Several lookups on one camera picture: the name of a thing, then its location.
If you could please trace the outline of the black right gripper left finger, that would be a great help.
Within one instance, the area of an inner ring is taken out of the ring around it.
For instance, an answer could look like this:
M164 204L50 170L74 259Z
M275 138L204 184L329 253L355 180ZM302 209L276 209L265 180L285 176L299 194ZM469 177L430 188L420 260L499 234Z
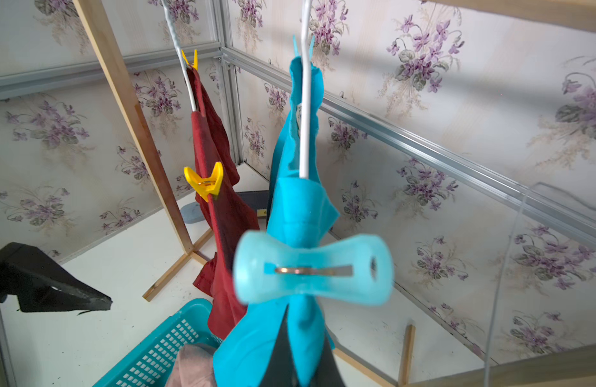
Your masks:
M291 353L288 334L288 311L286 308L283 320L275 340L270 362L260 383L260 387L297 387L298 377Z

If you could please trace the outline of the pink t-shirt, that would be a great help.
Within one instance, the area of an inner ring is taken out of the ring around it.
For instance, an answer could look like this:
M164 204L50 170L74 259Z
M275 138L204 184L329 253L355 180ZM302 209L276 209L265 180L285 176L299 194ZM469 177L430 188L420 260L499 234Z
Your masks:
M187 344L178 352L165 387L217 387L213 370L216 349L204 344Z

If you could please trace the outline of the light blue clothespin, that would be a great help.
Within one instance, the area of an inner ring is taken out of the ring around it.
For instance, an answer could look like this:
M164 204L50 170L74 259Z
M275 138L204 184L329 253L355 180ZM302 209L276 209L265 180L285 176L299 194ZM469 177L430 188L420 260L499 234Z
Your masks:
M247 304L308 295L380 306L390 298L393 282L391 252L377 235L294 248L265 232L246 232L234 258L235 292Z

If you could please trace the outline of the turquoise t-shirt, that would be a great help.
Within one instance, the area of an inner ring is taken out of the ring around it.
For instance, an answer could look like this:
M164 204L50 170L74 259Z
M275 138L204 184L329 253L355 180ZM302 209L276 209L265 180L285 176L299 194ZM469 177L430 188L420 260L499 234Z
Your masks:
M339 217L317 171L317 111L323 102L323 77L312 69L310 174L299 177L302 61L291 62L291 111L275 146L270 170L270 198L265 233L294 248L317 248ZM325 338L334 343L315 296L293 295L248 304L246 315L230 332L213 357L219 386L259 386L270 362L286 308L297 386L313 386Z

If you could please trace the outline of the white wire hanger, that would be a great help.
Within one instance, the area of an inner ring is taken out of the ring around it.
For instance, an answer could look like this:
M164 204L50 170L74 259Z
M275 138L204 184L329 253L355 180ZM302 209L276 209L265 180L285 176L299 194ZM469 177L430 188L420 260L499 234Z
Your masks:
M596 344L596 197L525 190L496 277L482 384L517 361Z

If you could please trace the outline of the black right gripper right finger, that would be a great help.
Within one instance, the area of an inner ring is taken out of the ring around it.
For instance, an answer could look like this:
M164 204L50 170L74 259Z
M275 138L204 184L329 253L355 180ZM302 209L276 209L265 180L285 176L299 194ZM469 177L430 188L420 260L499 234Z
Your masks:
M345 387L329 339L325 338L320 361L313 376L314 387Z

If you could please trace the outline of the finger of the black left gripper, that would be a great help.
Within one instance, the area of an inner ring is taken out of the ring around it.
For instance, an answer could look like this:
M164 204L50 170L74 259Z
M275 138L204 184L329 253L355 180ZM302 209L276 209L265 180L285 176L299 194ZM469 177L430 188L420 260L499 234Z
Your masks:
M9 243L0 250L0 303L17 297L23 313L108 311L112 299L73 277L37 247Z

